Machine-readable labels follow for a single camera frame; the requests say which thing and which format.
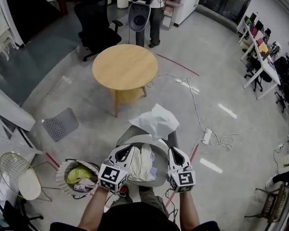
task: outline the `perforated gray panel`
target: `perforated gray panel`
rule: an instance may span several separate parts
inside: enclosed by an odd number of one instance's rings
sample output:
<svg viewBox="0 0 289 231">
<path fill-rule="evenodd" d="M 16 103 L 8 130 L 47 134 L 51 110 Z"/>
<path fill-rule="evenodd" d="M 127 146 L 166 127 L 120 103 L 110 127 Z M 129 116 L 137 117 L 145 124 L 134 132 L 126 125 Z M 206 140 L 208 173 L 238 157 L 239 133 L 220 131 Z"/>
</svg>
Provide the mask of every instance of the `perforated gray panel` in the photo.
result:
<svg viewBox="0 0 289 231">
<path fill-rule="evenodd" d="M 54 141 L 64 138 L 76 130 L 79 123 L 71 108 L 67 108 L 54 118 L 46 119 L 43 122 L 46 131 Z"/>
</svg>

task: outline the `power socket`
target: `power socket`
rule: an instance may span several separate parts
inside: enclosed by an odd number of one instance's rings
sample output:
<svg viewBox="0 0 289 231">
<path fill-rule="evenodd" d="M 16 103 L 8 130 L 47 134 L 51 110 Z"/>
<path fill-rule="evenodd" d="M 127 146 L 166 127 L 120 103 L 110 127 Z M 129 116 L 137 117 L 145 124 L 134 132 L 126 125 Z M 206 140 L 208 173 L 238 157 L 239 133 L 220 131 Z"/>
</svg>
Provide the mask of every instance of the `power socket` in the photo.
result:
<svg viewBox="0 0 289 231">
<path fill-rule="evenodd" d="M 206 133 L 205 133 L 205 135 L 204 135 L 204 137 L 203 137 L 203 141 L 202 141 L 203 144 L 209 144 L 210 138 L 211 138 L 211 134 L 212 134 L 212 130 L 208 128 Z"/>
</svg>

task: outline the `green floor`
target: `green floor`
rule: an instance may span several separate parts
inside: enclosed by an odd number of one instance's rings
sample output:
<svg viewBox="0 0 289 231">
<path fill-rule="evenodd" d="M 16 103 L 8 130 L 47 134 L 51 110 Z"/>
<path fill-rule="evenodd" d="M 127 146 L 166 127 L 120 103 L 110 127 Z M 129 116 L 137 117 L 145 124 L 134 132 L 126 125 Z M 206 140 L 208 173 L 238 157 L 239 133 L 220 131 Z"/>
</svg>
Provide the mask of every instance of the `green floor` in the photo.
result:
<svg viewBox="0 0 289 231">
<path fill-rule="evenodd" d="M 0 89 L 17 104 L 22 105 L 32 90 L 81 41 L 81 25 L 74 13 L 74 3 L 67 3 L 69 14 L 34 37 L 24 48 L 11 50 L 10 60 L 0 55 Z M 108 20 L 125 16 L 128 9 L 108 6 Z"/>
</svg>

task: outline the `white sneaker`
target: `white sneaker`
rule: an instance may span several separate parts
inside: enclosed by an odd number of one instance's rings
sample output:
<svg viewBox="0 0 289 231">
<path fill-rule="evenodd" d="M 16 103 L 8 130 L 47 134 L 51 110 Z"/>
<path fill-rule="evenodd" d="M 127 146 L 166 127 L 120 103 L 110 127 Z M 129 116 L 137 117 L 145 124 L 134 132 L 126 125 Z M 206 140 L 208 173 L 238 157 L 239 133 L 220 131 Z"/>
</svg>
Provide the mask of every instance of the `white sneaker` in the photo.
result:
<svg viewBox="0 0 289 231">
<path fill-rule="evenodd" d="M 271 178 L 267 181 L 267 183 L 266 183 L 266 185 L 265 185 L 265 188 L 266 188 L 266 189 L 272 188 L 272 187 L 275 185 L 275 183 L 273 183 L 273 178 L 274 178 L 276 175 L 277 175 L 277 174 L 274 174 L 274 176 L 271 177 Z"/>
</svg>

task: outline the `gray laundry basket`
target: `gray laundry basket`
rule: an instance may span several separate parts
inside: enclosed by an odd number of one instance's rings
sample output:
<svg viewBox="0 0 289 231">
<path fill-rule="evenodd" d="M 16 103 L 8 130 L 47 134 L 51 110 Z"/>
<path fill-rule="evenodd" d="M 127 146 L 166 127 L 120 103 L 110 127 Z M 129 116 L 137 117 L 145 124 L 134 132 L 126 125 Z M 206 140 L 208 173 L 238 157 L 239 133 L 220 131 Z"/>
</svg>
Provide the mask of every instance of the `gray laundry basket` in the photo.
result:
<svg viewBox="0 0 289 231">
<path fill-rule="evenodd" d="M 81 198 L 86 197 L 89 194 L 94 194 L 97 187 L 98 187 L 98 183 L 96 183 L 95 187 L 88 192 L 81 192 L 80 193 L 80 192 L 75 191 L 71 185 L 66 183 L 66 178 L 67 178 L 67 175 L 69 174 L 69 172 L 75 168 L 76 164 L 84 165 L 92 172 L 92 174 L 95 174 L 97 176 L 99 174 L 100 167 L 94 163 L 87 163 L 87 162 L 79 161 L 76 159 L 66 159 L 60 165 L 60 167 L 57 171 L 57 175 L 56 175 L 56 181 L 57 181 L 59 188 L 63 192 L 65 192 L 67 195 L 72 196 L 74 199 L 81 199 Z"/>
</svg>

